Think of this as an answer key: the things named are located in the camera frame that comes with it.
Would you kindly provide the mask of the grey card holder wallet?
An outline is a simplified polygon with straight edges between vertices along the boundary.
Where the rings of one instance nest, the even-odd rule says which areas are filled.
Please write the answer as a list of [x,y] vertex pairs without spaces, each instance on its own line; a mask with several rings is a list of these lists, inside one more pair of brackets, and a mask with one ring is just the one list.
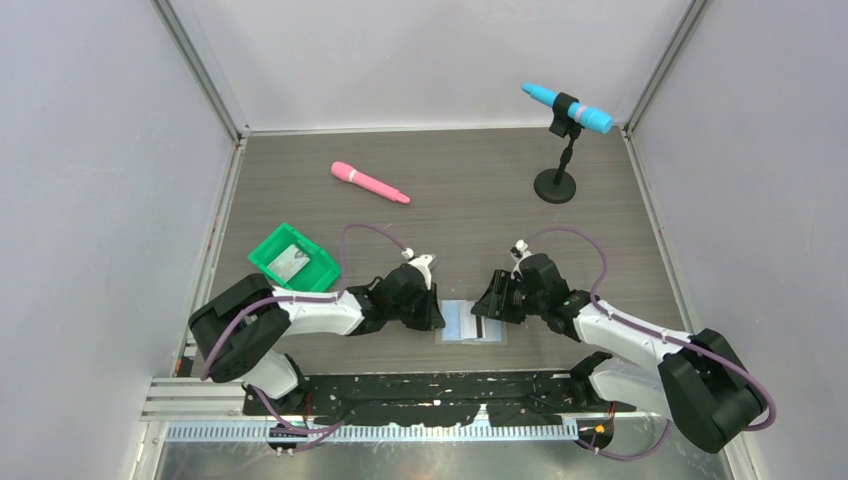
[[473,314],[472,306],[472,301],[444,300],[441,303],[441,313],[445,326],[436,333],[436,342],[456,345],[506,344],[504,324]]

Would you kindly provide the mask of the white magnetic stripe card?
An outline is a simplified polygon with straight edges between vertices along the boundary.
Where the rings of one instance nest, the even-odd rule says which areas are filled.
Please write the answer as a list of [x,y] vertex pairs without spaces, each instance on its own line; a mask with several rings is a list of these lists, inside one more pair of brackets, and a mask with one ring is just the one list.
[[497,343],[504,338],[503,324],[497,320],[473,316],[460,321],[462,341]]

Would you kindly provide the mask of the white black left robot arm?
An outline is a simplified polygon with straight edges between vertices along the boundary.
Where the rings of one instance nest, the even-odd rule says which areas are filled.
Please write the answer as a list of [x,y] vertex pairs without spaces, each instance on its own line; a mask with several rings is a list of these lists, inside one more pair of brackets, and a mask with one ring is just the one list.
[[307,398],[305,379],[289,355],[274,352],[276,342],[294,335],[367,335],[390,321],[416,331],[444,327],[433,261],[417,256],[386,277],[339,292],[296,292],[273,286],[261,274],[244,277],[188,319],[205,377],[241,380],[280,412],[298,412]]

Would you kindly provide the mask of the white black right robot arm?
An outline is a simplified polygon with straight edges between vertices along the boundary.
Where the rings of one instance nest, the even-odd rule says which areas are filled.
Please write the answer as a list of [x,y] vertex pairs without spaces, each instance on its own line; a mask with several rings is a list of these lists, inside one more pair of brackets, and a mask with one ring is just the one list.
[[668,330],[624,313],[570,288],[545,254],[495,271],[471,311],[513,324],[538,316],[551,331],[597,346],[571,370],[577,406],[591,411],[609,401],[660,415],[708,453],[722,450],[769,410],[721,334]]

